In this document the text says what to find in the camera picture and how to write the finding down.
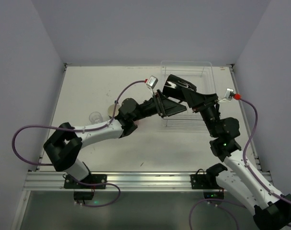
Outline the black metal mug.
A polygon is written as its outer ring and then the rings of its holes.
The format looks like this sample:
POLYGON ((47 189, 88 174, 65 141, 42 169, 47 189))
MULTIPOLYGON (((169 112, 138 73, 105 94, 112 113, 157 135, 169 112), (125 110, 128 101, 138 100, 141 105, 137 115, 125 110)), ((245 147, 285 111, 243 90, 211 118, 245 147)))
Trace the black metal mug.
POLYGON ((197 87, 191 82, 182 79, 176 75, 170 74, 164 84, 162 93, 167 98, 171 97, 182 102, 185 102, 186 99, 182 92, 183 89, 187 89, 193 92, 197 91, 197 87))

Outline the clear faceted glass cup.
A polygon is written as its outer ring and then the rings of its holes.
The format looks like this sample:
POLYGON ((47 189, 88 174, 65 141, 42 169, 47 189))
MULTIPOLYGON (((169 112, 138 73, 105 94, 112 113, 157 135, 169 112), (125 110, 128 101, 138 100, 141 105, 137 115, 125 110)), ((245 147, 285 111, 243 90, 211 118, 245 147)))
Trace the clear faceted glass cup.
POLYGON ((92 125, 94 125, 103 122, 103 118, 99 112, 92 112, 89 115, 89 121, 92 125))

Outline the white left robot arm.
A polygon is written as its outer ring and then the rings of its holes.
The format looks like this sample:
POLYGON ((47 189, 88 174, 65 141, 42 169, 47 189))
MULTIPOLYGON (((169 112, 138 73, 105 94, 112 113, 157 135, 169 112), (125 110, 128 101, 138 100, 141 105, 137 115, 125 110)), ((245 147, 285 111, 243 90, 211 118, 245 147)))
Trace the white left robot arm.
POLYGON ((124 138, 137 128, 136 121, 159 115, 172 116, 184 112, 187 107, 168 99, 160 90, 142 104, 133 98, 126 98, 118 110, 118 115, 107 122, 86 126, 82 129, 63 123, 44 144, 53 167, 57 172, 65 172, 76 164, 79 151, 91 144, 108 139, 124 138))

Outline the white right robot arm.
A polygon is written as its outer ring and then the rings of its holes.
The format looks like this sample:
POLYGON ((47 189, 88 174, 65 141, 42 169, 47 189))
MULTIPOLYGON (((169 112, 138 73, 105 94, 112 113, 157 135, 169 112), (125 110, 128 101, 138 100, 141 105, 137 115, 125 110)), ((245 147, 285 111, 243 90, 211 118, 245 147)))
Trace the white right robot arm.
POLYGON ((214 139, 211 151, 221 163, 206 171, 212 184, 226 189, 252 214, 260 230, 280 230, 291 223, 291 195, 275 188, 246 157, 246 149, 236 142, 239 122, 220 118, 217 94, 201 94, 182 89, 185 102, 200 113, 214 139))

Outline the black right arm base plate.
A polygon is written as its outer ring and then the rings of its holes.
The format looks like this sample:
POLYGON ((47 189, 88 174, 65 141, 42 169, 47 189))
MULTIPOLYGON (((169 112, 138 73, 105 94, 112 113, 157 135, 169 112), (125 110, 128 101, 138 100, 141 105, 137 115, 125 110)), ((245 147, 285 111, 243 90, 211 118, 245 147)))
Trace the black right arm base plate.
POLYGON ((209 174, 191 174, 190 184, 194 190, 219 190, 223 188, 217 184, 216 177, 209 174))

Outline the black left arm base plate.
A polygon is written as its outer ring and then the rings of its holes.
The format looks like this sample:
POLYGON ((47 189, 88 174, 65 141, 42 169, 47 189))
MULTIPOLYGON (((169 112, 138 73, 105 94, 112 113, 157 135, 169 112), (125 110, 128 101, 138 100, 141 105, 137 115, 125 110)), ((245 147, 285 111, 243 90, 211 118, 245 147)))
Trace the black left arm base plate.
MULTIPOLYGON (((92 188, 97 189, 105 189, 107 182, 107 175, 106 174, 91 174, 88 175, 86 178, 81 180, 81 182, 86 184, 96 184, 92 188)), ((65 189, 91 189, 91 186, 86 186, 83 184, 80 184, 72 179, 71 175, 65 176, 65 182, 64 182, 64 188, 65 189)))

